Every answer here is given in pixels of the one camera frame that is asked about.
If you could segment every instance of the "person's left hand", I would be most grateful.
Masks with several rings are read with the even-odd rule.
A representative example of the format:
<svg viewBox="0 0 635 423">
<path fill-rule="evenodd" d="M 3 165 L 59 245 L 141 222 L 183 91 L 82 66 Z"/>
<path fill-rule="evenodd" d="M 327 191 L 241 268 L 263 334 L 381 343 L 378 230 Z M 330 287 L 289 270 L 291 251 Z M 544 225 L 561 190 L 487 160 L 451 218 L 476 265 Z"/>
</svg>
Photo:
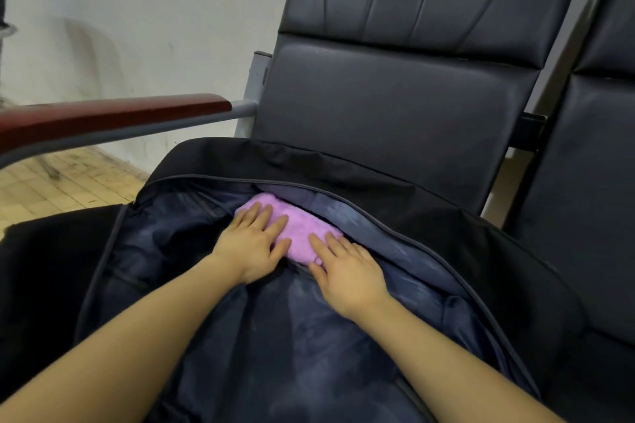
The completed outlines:
<svg viewBox="0 0 635 423">
<path fill-rule="evenodd" d="M 266 205 L 258 215 L 260 207 L 258 202 L 240 211 L 218 237 L 211 254 L 199 264 L 223 265 L 235 284 L 253 283 L 271 273 L 291 245 L 290 239 L 284 239 L 271 248 L 289 218 L 279 217 L 265 229 L 272 207 Z"/>
</svg>

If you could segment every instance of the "pink towel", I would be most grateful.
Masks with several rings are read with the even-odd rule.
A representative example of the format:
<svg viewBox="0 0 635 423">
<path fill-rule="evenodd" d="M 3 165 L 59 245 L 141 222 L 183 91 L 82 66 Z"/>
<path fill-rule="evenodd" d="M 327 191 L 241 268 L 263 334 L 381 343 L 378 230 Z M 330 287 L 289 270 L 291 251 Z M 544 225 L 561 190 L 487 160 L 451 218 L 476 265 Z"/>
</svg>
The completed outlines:
<svg viewBox="0 0 635 423">
<path fill-rule="evenodd" d="M 336 238 L 342 235 L 342 232 L 339 229 L 336 229 L 330 224 L 322 221 L 322 219 L 316 218 L 312 214 L 309 214 L 292 204 L 281 201 L 273 194 L 269 193 L 260 193 L 259 195 L 251 198 L 245 204 L 240 206 L 236 210 L 236 213 L 245 208 L 250 208 L 256 202 L 260 202 L 263 208 L 267 204 L 271 204 L 273 212 L 271 214 L 271 218 L 269 219 L 269 224 L 284 214 L 289 217 L 289 222 L 286 223 L 282 233 L 280 233 L 275 242 L 291 238 L 291 246 L 286 254 L 287 258 L 291 260 L 301 262 L 302 264 L 310 264 L 312 262 L 322 264 L 322 259 L 318 258 L 318 255 L 315 251 L 313 251 L 313 248 L 309 243 L 309 235 L 311 233 L 315 233 L 315 235 L 322 241 L 325 241 L 327 233 L 333 233 Z"/>
</svg>

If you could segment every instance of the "chair backrest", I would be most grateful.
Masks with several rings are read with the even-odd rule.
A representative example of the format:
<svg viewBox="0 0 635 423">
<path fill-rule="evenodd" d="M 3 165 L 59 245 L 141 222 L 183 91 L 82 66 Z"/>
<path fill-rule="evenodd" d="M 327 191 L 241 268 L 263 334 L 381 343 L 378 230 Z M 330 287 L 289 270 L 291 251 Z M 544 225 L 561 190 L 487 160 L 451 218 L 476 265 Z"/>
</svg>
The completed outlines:
<svg viewBox="0 0 635 423">
<path fill-rule="evenodd" d="M 252 137 L 478 212 L 569 3 L 287 0 Z"/>
<path fill-rule="evenodd" d="M 505 230 L 556 266 L 593 326 L 635 344 L 635 0 L 602 0 Z"/>
</svg>

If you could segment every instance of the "towel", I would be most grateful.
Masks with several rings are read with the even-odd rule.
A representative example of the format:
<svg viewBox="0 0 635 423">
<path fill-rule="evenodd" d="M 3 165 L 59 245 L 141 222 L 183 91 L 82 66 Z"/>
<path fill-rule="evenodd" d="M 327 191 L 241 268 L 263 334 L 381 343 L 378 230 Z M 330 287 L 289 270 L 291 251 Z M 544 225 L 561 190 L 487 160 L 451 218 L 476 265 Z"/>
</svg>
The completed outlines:
<svg viewBox="0 0 635 423">
<path fill-rule="evenodd" d="M 314 233 L 322 241 L 325 241 L 327 233 L 333 233 L 336 238 L 339 238 L 342 235 L 342 232 L 336 227 L 331 226 L 322 219 L 317 218 L 313 216 L 313 214 L 309 214 L 292 204 L 281 201 L 273 194 L 269 193 L 260 193 L 259 195 L 251 198 L 245 204 L 240 206 L 236 210 L 236 213 L 242 211 L 243 209 L 250 208 L 256 202 L 260 202 L 262 204 L 262 208 L 264 208 L 267 204 L 271 204 L 273 208 L 267 227 L 282 215 L 286 214 L 289 217 L 289 221 L 286 223 L 282 233 L 280 233 L 280 235 L 275 239 L 275 242 L 277 243 L 278 241 L 286 238 L 291 239 L 291 246 L 289 247 L 289 251 L 287 251 L 286 256 L 293 261 L 306 265 L 312 262 L 322 265 L 322 259 L 318 258 L 318 255 L 315 251 L 313 251 L 313 248 L 309 243 L 309 235 Z"/>
</svg>

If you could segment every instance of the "floor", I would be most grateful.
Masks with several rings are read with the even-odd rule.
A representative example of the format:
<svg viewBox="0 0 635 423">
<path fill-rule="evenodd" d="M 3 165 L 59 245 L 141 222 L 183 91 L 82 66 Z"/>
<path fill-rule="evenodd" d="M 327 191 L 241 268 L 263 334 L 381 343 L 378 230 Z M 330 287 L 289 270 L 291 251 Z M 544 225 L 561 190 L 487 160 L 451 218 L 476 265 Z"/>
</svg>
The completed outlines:
<svg viewBox="0 0 635 423">
<path fill-rule="evenodd" d="M 135 199 L 146 176 L 91 147 L 44 157 L 60 173 L 47 175 L 35 159 L 0 170 L 0 238 L 18 222 Z"/>
</svg>

